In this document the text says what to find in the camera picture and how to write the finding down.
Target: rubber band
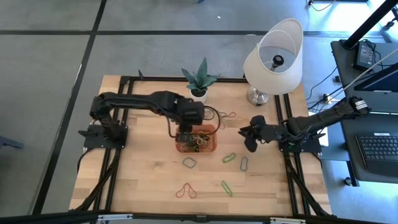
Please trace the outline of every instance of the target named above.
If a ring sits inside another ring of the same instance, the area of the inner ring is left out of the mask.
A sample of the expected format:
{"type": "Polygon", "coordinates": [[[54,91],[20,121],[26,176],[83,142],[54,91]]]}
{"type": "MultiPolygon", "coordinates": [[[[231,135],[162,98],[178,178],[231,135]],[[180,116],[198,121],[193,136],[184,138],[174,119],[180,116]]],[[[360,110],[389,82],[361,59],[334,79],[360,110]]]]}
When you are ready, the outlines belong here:
{"type": "Polygon", "coordinates": [[[177,191],[176,193],[175,193],[175,196],[176,197],[178,197],[178,198],[182,198],[184,195],[185,195],[185,186],[188,186],[189,188],[188,188],[188,196],[190,197],[190,198],[195,198],[195,197],[197,197],[197,192],[196,191],[194,191],[194,189],[191,187],[191,185],[190,184],[188,184],[188,183],[185,183],[184,184],[184,186],[182,186],[182,188],[181,188],[181,190],[179,190],[179,191],[177,191]]]}
{"type": "Polygon", "coordinates": [[[191,157],[187,157],[187,158],[185,158],[185,159],[182,161],[182,165],[188,167],[189,169],[194,168],[194,167],[196,166],[196,164],[197,164],[197,161],[194,160],[194,159],[192,159],[191,157]],[[194,163],[192,166],[190,166],[189,164],[186,164],[186,163],[185,163],[187,160],[191,160],[191,161],[193,161],[193,162],[195,162],[195,163],[194,163]]]}
{"type": "Polygon", "coordinates": [[[249,159],[246,157],[246,156],[244,156],[244,157],[242,157],[242,160],[241,160],[241,167],[240,167],[240,169],[241,169],[241,171],[242,172],[246,172],[246,171],[248,171],[248,163],[249,163],[249,159]],[[244,160],[246,160],[246,165],[245,165],[245,167],[246,168],[243,168],[243,164],[244,164],[244,160]]]}
{"type": "Polygon", "coordinates": [[[223,163],[231,162],[233,159],[235,159],[235,157],[236,157],[235,152],[232,152],[231,154],[223,158],[223,163]]]}
{"type": "Polygon", "coordinates": [[[225,181],[221,181],[221,186],[224,188],[225,193],[227,193],[230,197],[232,197],[232,191],[229,189],[228,184],[225,181]]]}

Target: gray floor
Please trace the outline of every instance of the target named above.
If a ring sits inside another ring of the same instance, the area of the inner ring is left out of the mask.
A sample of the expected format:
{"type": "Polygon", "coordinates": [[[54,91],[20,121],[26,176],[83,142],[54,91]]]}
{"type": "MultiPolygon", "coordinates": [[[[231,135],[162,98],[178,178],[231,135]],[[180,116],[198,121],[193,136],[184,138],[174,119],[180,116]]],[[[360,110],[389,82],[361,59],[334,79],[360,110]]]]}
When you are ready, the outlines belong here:
{"type": "MultiPolygon", "coordinates": [[[[328,4],[317,3],[318,8],[328,4]]],[[[0,1],[0,29],[90,30],[100,1],[0,1]]],[[[355,30],[372,12],[364,3],[339,2],[315,12],[305,1],[108,0],[101,30],[268,30],[288,17],[306,31],[355,30]],[[355,19],[348,19],[360,11],[355,19]]],[[[207,57],[210,73],[241,77],[242,64],[259,36],[129,35],[97,36],[73,110],[65,142],[44,206],[45,213],[68,209],[92,97],[103,75],[180,76],[207,57]]],[[[330,42],[341,37],[305,37],[303,83],[306,95],[335,67],[330,42]]],[[[0,216],[29,213],[45,163],[78,72],[87,36],[0,35],[0,136],[25,143],[0,151],[0,216]]],[[[372,39],[383,42],[380,37],[372,39]]],[[[331,78],[312,99],[333,91],[331,78]]],[[[343,162],[324,162],[323,171],[333,213],[343,218],[398,222],[398,186],[361,182],[345,187],[343,162]]],[[[155,223],[136,221],[136,223],[155,223]]]]}

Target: potted plant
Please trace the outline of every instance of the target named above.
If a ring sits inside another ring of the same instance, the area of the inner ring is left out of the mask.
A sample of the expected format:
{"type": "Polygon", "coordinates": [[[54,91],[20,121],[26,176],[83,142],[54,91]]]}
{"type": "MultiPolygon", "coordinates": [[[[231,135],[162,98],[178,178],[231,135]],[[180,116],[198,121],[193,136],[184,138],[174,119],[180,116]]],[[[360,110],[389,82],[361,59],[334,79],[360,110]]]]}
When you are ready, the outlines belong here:
{"type": "Polygon", "coordinates": [[[204,103],[207,99],[208,87],[217,81],[219,75],[207,74],[206,58],[201,62],[197,74],[193,73],[193,75],[191,75],[183,68],[181,68],[181,71],[189,82],[187,88],[190,89],[191,98],[195,101],[201,101],[204,103]]]}

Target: succulent plant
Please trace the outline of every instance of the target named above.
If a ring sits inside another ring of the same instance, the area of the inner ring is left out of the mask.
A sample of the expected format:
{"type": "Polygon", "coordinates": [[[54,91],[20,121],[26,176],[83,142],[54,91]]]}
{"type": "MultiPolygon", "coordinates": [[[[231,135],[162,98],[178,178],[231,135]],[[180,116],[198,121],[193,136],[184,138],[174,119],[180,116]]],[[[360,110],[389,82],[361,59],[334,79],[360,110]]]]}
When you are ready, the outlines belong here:
{"type": "Polygon", "coordinates": [[[195,91],[206,91],[207,87],[211,86],[214,82],[216,82],[217,78],[219,77],[219,75],[207,74],[206,58],[204,58],[203,61],[201,62],[197,74],[191,75],[188,71],[186,71],[183,68],[181,68],[181,71],[189,82],[187,88],[195,91]]]}

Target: white lamp shade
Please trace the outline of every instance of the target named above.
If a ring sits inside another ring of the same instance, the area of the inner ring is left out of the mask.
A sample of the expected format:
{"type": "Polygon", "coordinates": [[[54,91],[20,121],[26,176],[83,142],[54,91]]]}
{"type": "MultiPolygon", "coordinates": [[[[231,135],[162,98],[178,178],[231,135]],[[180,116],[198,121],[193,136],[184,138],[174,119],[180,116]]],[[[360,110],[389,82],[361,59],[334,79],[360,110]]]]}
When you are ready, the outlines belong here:
{"type": "Polygon", "coordinates": [[[303,73],[303,27],[296,19],[276,24],[256,45],[243,65],[246,80],[257,90],[280,95],[291,92],[301,82],[303,73]],[[260,48],[277,47],[294,54],[292,65],[283,72],[269,70],[260,58],[260,48]]]}

